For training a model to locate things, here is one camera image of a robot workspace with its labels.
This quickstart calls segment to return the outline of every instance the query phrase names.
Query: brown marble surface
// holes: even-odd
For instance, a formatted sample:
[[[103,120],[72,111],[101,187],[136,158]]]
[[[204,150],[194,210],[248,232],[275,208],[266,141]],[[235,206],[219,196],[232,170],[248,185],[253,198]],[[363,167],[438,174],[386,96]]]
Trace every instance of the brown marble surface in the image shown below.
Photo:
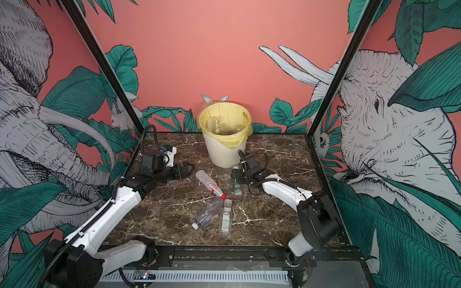
[[[188,179],[169,181],[154,189],[138,206],[133,208],[106,238],[104,244],[118,245],[137,235],[155,239],[159,245],[285,245],[299,231],[297,213],[276,197],[264,193],[252,195],[242,185],[243,195],[235,196],[230,183],[231,169],[219,168],[211,163],[202,134],[159,133],[159,144],[177,147],[175,162],[188,161],[195,165]],[[145,150],[153,149],[149,135]],[[320,183],[303,135],[251,135],[247,152],[266,152],[269,169],[283,179],[307,190],[317,191]],[[257,155],[264,164],[264,155]],[[137,156],[132,171],[137,171]],[[191,224],[205,203],[214,197],[195,177],[205,170],[232,199],[233,226],[230,238],[218,235],[219,218],[215,216],[203,229],[194,230]],[[259,190],[252,189],[254,194]]]

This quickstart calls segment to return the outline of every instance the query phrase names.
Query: white trash can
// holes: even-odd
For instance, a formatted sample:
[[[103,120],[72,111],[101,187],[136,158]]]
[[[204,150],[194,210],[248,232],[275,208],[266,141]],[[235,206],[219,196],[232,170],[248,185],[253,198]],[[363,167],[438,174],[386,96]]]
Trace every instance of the white trash can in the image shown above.
[[[226,123],[231,128],[239,125],[243,129],[232,135],[214,134],[207,128],[209,117],[219,117],[221,124]],[[238,150],[245,151],[247,137],[253,133],[251,115],[245,107],[230,102],[215,102],[202,110],[198,125],[203,132],[213,164],[221,168],[231,168],[240,163]]]

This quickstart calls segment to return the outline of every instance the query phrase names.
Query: green leaf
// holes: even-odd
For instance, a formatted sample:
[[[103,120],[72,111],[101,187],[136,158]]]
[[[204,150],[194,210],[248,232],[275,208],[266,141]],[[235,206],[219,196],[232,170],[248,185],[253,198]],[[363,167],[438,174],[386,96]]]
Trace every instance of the green leaf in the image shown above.
[[[286,119],[293,117],[293,108],[291,108],[290,103],[276,98],[272,103],[269,115],[274,123],[284,125]]]
[[[461,104],[461,42],[421,65],[400,86],[387,106],[402,104],[416,111]]]
[[[163,122],[163,121],[160,120],[160,119],[155,118],[154,120],[157,121],[157,123],[159,123],[159,124],[162,125],[163,127],[167,128],[167,129],[169,129],[169,130],[171,130],[171,131],[173,131],[173,132],[180,132],[178,129],[174,128],[173,126],[169,125],[169,124],[166,123],[166,122]]]
[[[67,143],[69,143],[69,145],[71,145],[72,148],[74,148],[74,149],[77,148],[78,139],[75,138],[74,136],[72,136],[70,134],[69,130],[67,130],[66,127],[64,127],[62,125],[54,125],[54,127],[56,128],[56,130],[59,131],[59,133],[62,134],[62,136],[66,139]]]
[[[394,206],[395,208],[397,208],[398,210],[403,211],[403,212],[404,212],[405,214],[407,214],[408,216],[410,216],[410,213],[408,213],[408,211],[407,211],[405,208],[403,208],[402,205],[400,205],[400,203],[399,203],[399,201],[397,201],[397,199],[395,199],[393,206]]]
[[[338,163],[338,162],[335,162],[335,161],[325,161],[325,160],[320,160],[320,162],[322,162],[322,164],[326,167],[338,167],[338,168],[342,168],[342,166]]]
[[[189,132],[195,132],[192,130],[193,125],[194,125],[194,115],[192,115],[192,109],[190,109],[189,111],[187,111],[186,116],[184,116],[184,122],[183,122],[184,132],[186,131],[186,129]]]
[[[333,154],[327,154],[325,156],[326,159],[329,159],[329,160],[336,160],[336,161],[339,161],[339,162],[343,162],[343,160],[341,158],[339,158],[338,156],[335,156]]]
[[[413,139],[418,144],[420,144],[421,147],[423,147],[429,153],[429,155],[437,162],[437,164],[440,166],[440,168],[442,168],[442,170],[447,175],[448,179],[450,179],[451,184],[453,184],[453,186],[456,188],[458,193],[461,194],[461,184],[458,182],[458,180],[455,178],[455,176],[453,176],[453,174],[450,172],[450,170],[448,170],[448,168],[445,167],[445,165],[443,165],[443,163],[440,162],[440,160],[431,151],[429,151],[421,142],[419,142],[415,138],[413,138]]]
[[[456,1],[457,0],[438,0],[438,7],[440,9],[445,9],[445,8],[450,7]]]
[[[27,253],[5,276],[0,288],[23,288],[35,287],[39,282],[42,273],[45,271],[45,257],[43,249],[51,239],[51,234],[29,253]]]
[[[85,6],[83,5],[83,1],[82,0],[76,0],[76,1],[77,1],[77,4],[80,6],[80,9],[82,10],[83,15],[86,16]]]
[[[334,174],[337,173],[337,172],[334,171],[332,168],[322,167],[322,169],[323,169],[323,171],[324,171],[325,173],[330,173],[330,174],[332,174],[332,175],[334,175]]]
[[[440,9],[438,4],[439,2],[435,1],[424,5],[424,32],[445,27],[461,29],[461,1],[446,9]]]
[[[390,185],[402,189],[403,191],[407,191],[411,195],[417,197],[418,199],[420,199],[421,201],[423,201],[424,203],[438,211],[441,215],[447,218],[459,231],[461,231],[461,207],[456,203],[446,198],[437,196],[431,192],[425,191],[419,187],[387,179],[377,173],[375,174],[378,175],[385,182],[389,183]]]
[[[109,0],[96,0],[96,2],[101,6],[100,2],[106,2]],[[138,92],[138,76],[133,70],[134,67],[138,65],[136,55],[133,52],[133,48],[130,46],[118,45],[114,46],[109,53],[106,54],[107,60],[112,66],[115,75],[117,75],[120,84],[122,84],[123,90],[130,92],[134,95]],[[104,90],[107,97],[107,103],[112,109],[112,105],[117,105],[117,95],[115,94],[112,86],[109,84],[106,76],[100,70],[101,80],[104,85]]]
[[[423,4],[405,5],[397,14],[396,44],[405,61],[413,65],[423,41]]]
[[[289,127],[285,130],[285,133],[307,133],[307,124],[297,125]]]
[[[284,121],[284,125],[287,126],[287,128],[288,128],[288,127],[291,127],[293,125],[299,124],[299,123],[301,123],[303,121],[302,118],[303,118],[302,115],[287,118]]]
[[[79,66],[59,81],[41,104],[77,119],[87,119],[105,99],[99,75]]]
[[[282,128],[280,127],[267,127],[267,128],[264,128],[264,129],[261,129],[258,131],[258,133],[280,133],[282,132]]]
[[[359,22],[363,8],[365,8],[366,0],[351,0],[348,10],[349,33],[355,30]]]
[[[96,11],[96,14],[99,14],[99,13],[98,13],[98,10],[96,10],[96,5],[95,5],[95,3],[93,2],[93,0],[88,0],[88,2],[91,4],[91,6],[93,7],[93,9]]]
[[[331,139],[330,138],[330,146],[335,146],[336,144],[339,144],[341,143],[341,138],[337,138],[337,139]]]
[[[18,231],[19,243],[21,243],[21,249],[23,253],[29,253],[34,247],[34,243],[30,239],[29,234],[19,230]]]
[[[351,242],[361,248],[365,258],[370,256],[376,231],[379,274],[384,285],[455,287],[460,283],[460,258],[407,214],[380,197],[356,194],[349,185],[333,177],[330,187]]]
[[[149,118],[152,116],[152,114],[158,115],[162,118],[169,118],[171,114],[187,114],[187,111],[185,111],[183,108],[168,108],[168,107],[156,107],[156,106],[150,106],[147,107],[146,109],[142,110],[142,117],[143,118]]]
[[[378,11],[376,12],[376,16],[373,19],[372,25],[376,23],[376,21],[381,17],[381,15],[386,11],[387,7],[389,6],[391,0],[383,0],[381,2],[381,5],[378,8]]]
[[[109,176],[109,183],[114,182],[114,180],[117,179],[117,176],[125,173],[127,166],[128,164],[125,162],[119,162],[115,164],[114,169],[112,170],[111,175]]]
[[[332,147],[328,150],[328,153],[341,152],[341,147]]]
[[[338,121],[338,118],[339,118],[340,114],[336,114],[333,119],[331,120],[330,124],[328,125],[328,127],[326,127],[326,131],[330,130],[331,128],[333,128],[333,126],[336,124],[336,121]]]
[[[251,123],[251,127],[253,128],[253,133],[258,133],[259,130],[267,128],[267,125],[262,124],[262,123]]]
[[[63,232],[62,239],[65,239],[70,233],[74,232],[76,228],[70,224],[64,224],[58,227]]]
[[[105,124],[104,122],[97,122],[94,119],[83,119],[83,122],[88,124],[89,126],[93,127],[96,131],[98,131],[104,138],[106,138],[107,142],[111,146],[114,153],[119,153],[121,151],[129,152],[131,151],[124,147],[124,140],[122,134],[113,134],[111,130],[113,129],[111,126]],[[88,147],[96,146],[99,152],[105,152],[104,147],[96,141],[93,137],[89,136],[88,134],[81,132],[79,130],[75,130],[72,128],[68,128],[70,134],[78,139],[80,143],[85,144]]]
[[[306,120],[307,118],[311,117],[314,113],[316,113],[319,110],[321,104],[322,99],[313,101],[309,103],[309,105],[302,108],[298,113],[296,113],[295,116],[302,115],[302,118],[300,119],[299,123],[301,123],[302,121]]]
[[[176,128],[179,130],[179,131],[183,131],[183,128],[181,127],[181,123],[179,122],[178,118],[176,117],[175,114],[173,114],[173,112],[171,112],[171,117],[173,118],[173,123],[174,125],[176,126]]]
[[[29,222],[53,198],[67,190],[60,184],[42,182],[23,188],[0,189],[0,246],[10,235]]]
[[[112,9],[111,0],[95,0],[95,1],[115,23],[114,10]]]
[[[458,112],[461,110],[461,104],[459,105],[456,105],[456,106],[446,106],[446,107],[442,107],[443,111],[445,113],[454,113],[454,112]]]

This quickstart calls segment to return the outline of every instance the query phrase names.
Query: pink wall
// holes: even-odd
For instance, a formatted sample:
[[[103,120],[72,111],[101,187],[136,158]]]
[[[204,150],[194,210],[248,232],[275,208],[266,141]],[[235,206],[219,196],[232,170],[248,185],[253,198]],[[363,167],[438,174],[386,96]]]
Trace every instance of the pink wall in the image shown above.
[[[269,117],[275,98],[289,102],[296,113],[309,103],[313,88],[283,74],[258,46],[290,47],[327,70],[341,59],[350,38],[347,1],[137,3],[112,1],[115,23],[98,6],[99,15],[85,6],[105,53],[115,45],[133,47],[139,80],[133,104],[141,110],[192,108],[196,116],[204,103],[201,93],[213,100],[229,95],[229,101],[250,110],[253,122],[278,126]]]

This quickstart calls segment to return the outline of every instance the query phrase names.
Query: small plastic bottle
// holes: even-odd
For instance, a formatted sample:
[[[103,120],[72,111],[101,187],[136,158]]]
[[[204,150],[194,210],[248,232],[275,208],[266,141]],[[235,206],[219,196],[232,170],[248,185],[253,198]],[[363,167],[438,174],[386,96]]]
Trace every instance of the small plastic bottle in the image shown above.
[[[221,209],[223,206],[223,200],[219,197],[214,197],[213,201],[195,217],[195,221],[192,223],[192,227],[194,227],[195,230],[199,229],[200,227],[204,227],[210,220],[213,218],[213,216],[218,213],[218,211]]]
[[[235,184],[234,185],[234,195],[235,196],[240,196],[242,195],[242,186],[240,184]]]
[[[224,210],[219,219],[218,234],[221,236],[230,237],[232,231],[232,200],[224,200]]]
[[[211,177],[208,176],[208,174],[204,170],[197,171],[197,173],[195,174],[195,177],[199,179],[199,181],[202,182],[203,185],[208,190],[213,192],[216,196],[221,197],[221,199],[223,200],[226,198],[226,194],[223,193],[221,188],[219,188],[216,182],[213,179],[211,179]]]

